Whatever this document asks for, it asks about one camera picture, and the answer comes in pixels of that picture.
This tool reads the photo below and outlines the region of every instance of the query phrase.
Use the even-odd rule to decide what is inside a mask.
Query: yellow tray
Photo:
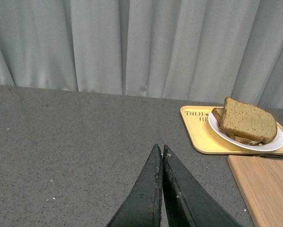
[[[215,106],[183,106],[180,109],[181,116],[187,127],[189,137],[194,147],[204,154],[209,155],[254,155],[262,154],[260,151],[253,151],[241,148],[220,137],[210,126],[208,114]],[[283,147],[276,151],[264,152],[283,155]]]

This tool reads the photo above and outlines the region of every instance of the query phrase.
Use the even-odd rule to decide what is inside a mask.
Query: gray countertop
[[[227,156],[194,149],[185,105],[214,104],[0,86],[0,227],[107,225],[154,144],[167,144],[224,209],[253,227]],[[283,126],[283,110],[270,111]]]

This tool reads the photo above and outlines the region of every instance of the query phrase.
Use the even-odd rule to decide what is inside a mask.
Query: bread crust
[[[227,117],[227,102],[230,101],[231,98],[229,97],[226,97],[225,100],[224,100],[224,114],[223,114],[223,121],[222,121],[222,124],[220,126],[220,130],[223,131],[223,132],[226,132],[226,133],[232,133],[232,134],[235,134],[235,135],[238,135],[240,137],[243,137],[243,138],[247,138],[247,139],[250,139],[250,140],[255,140],[255,141],[262,141],[263,143],[270,143],[271,141],[273,141],[275,139],[275,137],[277,136],[277,124],[276,124],[276,120],[274,118],[274,116],[268,112],[267,110],[264,110],[256,105],[253,105],[253,104],[248,104],[248,103],[244,103],[244,102],[240,102],[238,100],[235,100],[235,99],[232,99],[238,103],[242,103],[242,104],[247,104],[247,105],[250,105],[254,108],[258,108],[262,111],[265,111],[267,112],[268,114],[270,114],[274,120],[274,131],[275,133],[273,134],[272,137],[268,138],[268,137],[265,137],[265,136],[259,136],[259,135],[255,135],[255,134],[252,134],[252,133],[248,133],[248,132],[245,132],[245,131],[240,131],[238,129],[235,129],[235,128],[229,128],[229,127],[226,127],[224,126],[223,122],[225,121],[226,117]]]

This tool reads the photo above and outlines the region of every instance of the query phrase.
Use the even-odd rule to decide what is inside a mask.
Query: sandwich
[[[212,114],[220,130],[237,142],[256,146],[270,143],[277,136],[275,118],[258,106],[227,97],[224,108],[215,108]]]

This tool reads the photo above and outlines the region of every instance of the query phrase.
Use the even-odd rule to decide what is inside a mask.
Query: plate rim
[[[234,144],[234,145],[237,145],[238,147],[241,147],[241,148],[245,148],[245,149],[249,149],[249,150],[253,150],[253,151],[260,151],[260,152],[270,152],[270,151],[276,151],[278,150],[279,148],[281,148],[283,146],[283,144],[280,146],[277,146],[276,148],[266,148],[264,149],[264,146],[267,146],[267,145],[270,145],[270,144],[265,144],[265,145],[262,145],[262,146],[259,146],[259,145],[256,145],[256,146],[251,146],[251,145],[246,145],[246,144],[243,144],[243,143],[239,143],[237,141],[234,141],[232,140],[231,138],[229,138],[227,135],[225,135],[224,133],[220,132],[219,131],[219,127],[218,127],[218,130],[215,129],[214,125],[213,125],[213,121],[214,124],[217,124],[218,125],[218,122],[217,120],[215,119],[214,115],[212,114],[212,112],[209,113],[208,115],[208,122],[209,122],[209,125],[211,126],[211,128],[220,136],[222,137],[224,140]],[[282,130],[279,128],[279,126],[277,125],[277,135],[275,137],[275,139],[283,139],[283,132]]]

